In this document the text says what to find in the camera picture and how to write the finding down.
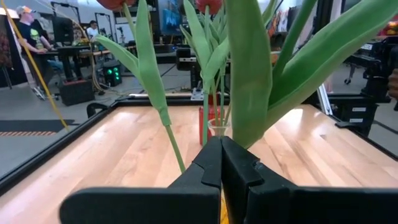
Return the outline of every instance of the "black t-shirt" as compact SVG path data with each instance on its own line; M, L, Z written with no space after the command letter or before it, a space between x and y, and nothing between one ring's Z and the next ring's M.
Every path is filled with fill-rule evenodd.
M26 39L28 44L37 49L43 49L43 43L40 41L40 37L42 36L42 32L34 29L32 26L18 22L17 24L18 30L21 33L22 38ZM25 49L22 47L22 54L26 54Z

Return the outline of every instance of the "cap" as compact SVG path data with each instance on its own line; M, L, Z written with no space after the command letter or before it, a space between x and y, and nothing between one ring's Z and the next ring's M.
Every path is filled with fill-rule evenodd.
M22 13L31 13L31 12L36 12L35 10L32 10L29 7L26 6L18 6L16 9L18 15L21 15Z

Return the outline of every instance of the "laboratory room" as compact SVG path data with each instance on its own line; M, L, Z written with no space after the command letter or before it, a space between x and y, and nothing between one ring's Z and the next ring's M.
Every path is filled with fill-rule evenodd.
M398 1L0 2L0 224L397 223Z

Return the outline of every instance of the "striped floor tape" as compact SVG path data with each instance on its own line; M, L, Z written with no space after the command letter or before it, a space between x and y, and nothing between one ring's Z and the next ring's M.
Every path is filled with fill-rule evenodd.
M53 131L9 131L0 132L0 136L51 136L56 134Z

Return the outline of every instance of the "tulip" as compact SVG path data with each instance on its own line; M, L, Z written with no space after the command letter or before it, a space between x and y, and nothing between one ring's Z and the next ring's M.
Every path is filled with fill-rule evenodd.
M205 13L206 6L209 6L209 14L215 15L223 5L222 0L197 0L197 8L200 12Z
M128 6L132 6L137 0L97 0L104 8L109 10L120 10L123 7L123 3Z

